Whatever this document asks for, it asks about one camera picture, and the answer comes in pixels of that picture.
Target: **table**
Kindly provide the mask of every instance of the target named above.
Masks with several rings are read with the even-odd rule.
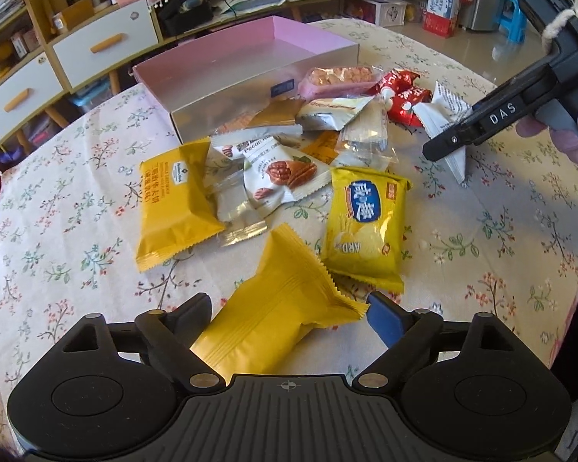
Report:
[[[449,58],[366,22],[313,24],[360,43],[359,61],[405,67],[439,80],[470,103],[493,88]],[[578,297],[578,168],[547,134],[523,140],[513,130],[468,149],[469,179],[458,186],[443,163],[421,156],[421,130],[392,126],[410,178],[402,253],[408,310],[426,307],[448,320],[491,311],[550,365]],[[154,307],[172,310],[206,292],[214,313],[253,275],[265,235],[229,248],[215,239],[139,273],[139,162],[178,144],[166,113],[133,87],[69,126],[3,176],[0,197],[0,390],[10,391],[84,314],[132,321]],[[210,178],[227,162],[208,162]],[[288,222],[318,251],[331,189],[282,206],[270,226]],[[356,298],[366,289],[342,287]],[[315,330],[279,373],[341,373],[351,381],[385,347],[367,322]]]

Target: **yellow-green snack package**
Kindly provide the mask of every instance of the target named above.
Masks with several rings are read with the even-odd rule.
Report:
[[[334,196],[321,260],[333,273],[402,293],[407,179],[368,168],[331,169]]]
[[[287,224],[273,229],[255,275],[242,283],[191,350],[229,383],[270,374],[313,328],[358,321],[368,304],[342,295]]]
[[[144,161],[141,238],[136,262],[140,271],[220,233],[203,187],[210,140],[188,142]]]

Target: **floral tablecloth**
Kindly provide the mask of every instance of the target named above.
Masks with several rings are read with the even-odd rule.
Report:
[[[322,21],[360,43],[361,63],[406,67],[470,103],[493,85],[449,58],[361,21]],[[422,157],[427,136],[390,128],[413,181],[402,252],[408,310],[449,320],[492,311],[547,365],[578,297],[578,168],[547,134],[529,140],[505,131],[468,149],[466,185]],[[84,314],[132,321],[153,307],[171,310],[207,292],[215,313],[255,272],[266,234],[229,248],[215,239],[146,273],[137,271],[139,163],[178,144],[163,110],[141,86],[75,122],[3,176],[0,196],[0,389],[4,400],[47,349]],[[210,177],[227,161],[209,162]],[[321,246],[330,186],[282,206],[270,225],[288,222],[315,251]],[[341,280],[357,298],[365,290]],[[351,380],[385,350],[367,322],[313,330],[280,373],[343,373]]]

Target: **pink packaged snack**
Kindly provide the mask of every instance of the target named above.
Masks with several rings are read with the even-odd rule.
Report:
[[[362,95],[376,85],[382,76],[383,71],[376,67],[315,67],[299,83],[297,92],[307,101]]]

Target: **white string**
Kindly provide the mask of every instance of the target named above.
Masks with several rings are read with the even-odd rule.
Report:
[[[567,22],[572,18],[578,19],[578,0],[574,0],[574,6],[559,13],[558,16],[544,29],[542,33],[542,48],[546,54],[552,49],[552,41],[561,33]]]

